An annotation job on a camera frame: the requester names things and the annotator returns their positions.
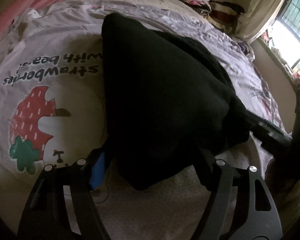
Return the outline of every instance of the black cloth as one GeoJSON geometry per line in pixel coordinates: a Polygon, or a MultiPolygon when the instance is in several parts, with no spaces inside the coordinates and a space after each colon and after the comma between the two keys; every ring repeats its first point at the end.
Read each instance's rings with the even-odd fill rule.
{"type": "Polygon", "coordinates": [[[191,165],[188,141],[216,155],[248,139],[246,109],[201,43],[118,13],[105,17],[102,38],[107,129],[118,169],[133,187],[191,165]]]}

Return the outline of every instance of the mattress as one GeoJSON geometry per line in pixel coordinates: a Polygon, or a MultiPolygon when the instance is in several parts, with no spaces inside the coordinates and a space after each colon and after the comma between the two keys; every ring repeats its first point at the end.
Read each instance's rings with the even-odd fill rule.
{"type": "MultiPolygon", "coordinates": [[[[266,83],[238,44],[178,0],[66,0],[27,9],[0,41],[0,216],[14,233],[43,167],[71,165],[107,138],[101,26],[112,12],[201,42],[226,69],[246,108],[284,129],[266,83]]],[[[264,176],[272,157],[250,135],[218,158],[243,169],[254,165],[264,176]]],[[[183,240],[194,232],[210,193],[192,166],[136,191],[114,160],[92,195],[113,240],[183,240]]],[[[65,199],[72,230],[80,233],[66,187],[65,199]]]]}

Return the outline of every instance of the silver screw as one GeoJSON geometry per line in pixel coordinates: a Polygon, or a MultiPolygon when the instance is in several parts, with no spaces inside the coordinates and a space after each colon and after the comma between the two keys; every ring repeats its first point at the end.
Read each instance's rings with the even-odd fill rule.
{"type": "Polygon", "coordinates": [[[77,164],[82,166],[82,165],[85,165],[86,164],[86,160],[85,159],[80,159],[77,161],[77,164]]]}
{"type": "Polygon", "coordinates": [[[258,170],[255,166],[250,166],[249,169],[252,172],[256,172],[258,170]]]}
{"type": "Polygon", "coordinates": [[[221,160],[221,159],[217,159],[217,160],[216,160],[216,163],[217,163],[219,166],[224,166],[224,165],[226,165],[225,161],[224,161],[224,160],[221,160]]]}
{"type": "Polygon", "coordinates": [[[53,168],[53,166],[49,164],[49,165],[45,166],[44,170],[45,171],[51,171],[52,168],[53,168]]]}

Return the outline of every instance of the blue gripper pad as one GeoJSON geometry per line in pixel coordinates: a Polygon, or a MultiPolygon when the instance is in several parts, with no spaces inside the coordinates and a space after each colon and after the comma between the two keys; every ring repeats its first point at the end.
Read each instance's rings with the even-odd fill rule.
{"type": "Polygon", "coordinates": [[[105,178],[106,174],[106,162],[105,162],[105,153],[101,153],[97,162],[93,165],[91,170],[91,179],[89,181],[89,185],[91,190],[95,190],[99,187],[105,178]]]}

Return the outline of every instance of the window sill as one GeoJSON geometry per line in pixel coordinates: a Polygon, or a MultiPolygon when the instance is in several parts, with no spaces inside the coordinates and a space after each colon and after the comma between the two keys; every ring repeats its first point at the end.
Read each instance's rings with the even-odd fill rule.
{"type": "Polygon", "coordinates": [[[266,44],[261,37],[259,37],[258,42],[262,45],[264,50],[267,52],[267,54],[271,57],[271,59],[274,61],[274,63],[278,66],[278,68],[281,69],[284,76],[289,81],[290,85],[292,86],[293,90],[297,92],[298,87],[295,85],[294,80],[290,74],[290,72],[286,69],[286,66],[281,63],[281,61],[278,59],[278,57],[271,51],[268,44],[266,44]]]}

